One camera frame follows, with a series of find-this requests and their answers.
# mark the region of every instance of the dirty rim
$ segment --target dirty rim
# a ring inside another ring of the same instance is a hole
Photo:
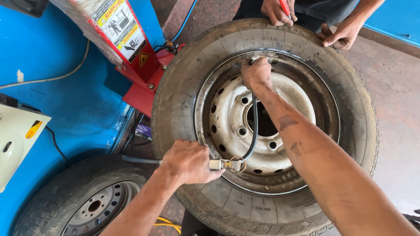
[[[139,191],[140,186],[132,181],[102,189],[76,211],[61,235],[98,235]]]
[[[253,134],[251,92],[242,85],[243,59],[265,56],[272,65],[275,90],[333,140],[339,140],[337,106],[323,82],[322,72],[288,52],[252,50],[223,60],[209,73],[197,96],[194,124],[198,140],[208,145],[211,158],[243,156]],[[226,171],[223,177],[251,194],[276,196],[306,186],[292,167],[283,142],[261,102],[257,104],[259,133],[254,153],[243,173]]]

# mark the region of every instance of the tiled floor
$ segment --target tiled floor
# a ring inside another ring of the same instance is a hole
[[[177,41],[188,42],[201,32],[229,21],[239,2],[199,1]],[[160,16],[159,12],[164,15],[168,7],[159,5],[159,0],[152,3],[160,7],[157,13],[163,24],[162,18],[168,15]],[[209,13],[209,9],[213,9],[214,14]],[[344,54],[364,79],[378,116],[380,148],[373,179],[401,212],[413,214],[414,209],[420,209],[420,158],[417,154],[420,147],[420,59],[361,37]],[[183,206],[171,198],[161,216],[180,224],[183,212]],[[150,232],[150,236],[177,234],[175,229],[164,226],[155,226]],[[340,234],[333,228],[324,235]]]

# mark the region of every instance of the forearm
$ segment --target forearm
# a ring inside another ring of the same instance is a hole
[[[414,235],[380,188],[338,144],[277,92],[265,89],[256,95],[279,131],[293,167],[342,235]]]
[[[171,195],[179,187],[178,178],[159,167],[130,204],[100,236],[147,236]]]
[[[385,0],[360,0],[348,17],[358,18],[365,22]]]

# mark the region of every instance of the blue wall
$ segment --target blue wall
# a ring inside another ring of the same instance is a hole
[[[152,45],[163,44],[165,39],[150,1],[133,1],[132,6],[135,12],[142,9],[147,17],[139,20]],[[86,44],[87,39],[77,25],[52,4],[41,18],[0,6],[0,86],[16,83],[18,69],[24,73],[24,81],[67,74],[81,62]],[[124,123],[128,107],[121,98],[131,83],[114,67],[90,43],[84,64],[73,75],[0,89],[0,93],[52,117],[48,126],[72,164],[108,153]],[[44,130],[0,193],[0,236],[13,231],[20,207],[64,168],[65,162],[55,149],[51,134]]]
[[[364,27],[420,47],[420,1],[386,0]]]

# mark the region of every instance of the yellow warning label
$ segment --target yellow warning label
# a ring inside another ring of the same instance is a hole
[[[139,28],[137,24],[133,26],[133,28],[128,32],[128,34],[124,37],[124,39],[121,41],[120,44],[118,44],[118,49],[121,50],[121,48],[128,42],[128,40],[133,36],[133,34],[136,32],[136,30]]]
[[[112,16],[112,14],[118,9],[118,7],[124,2],[124,0],[116,0],[108,10],[99,18],[97,24],[102,27],[103,24]]]
[[[140,53],[140,68],[146,63],[146,61],[149,59],[150,54],[147,53]]]
[[[35,121],[32,127],[29,129],[28,133],[25,135],[25,138],[30,139],[32,138],[38,129],[41,127],[42,121]]]

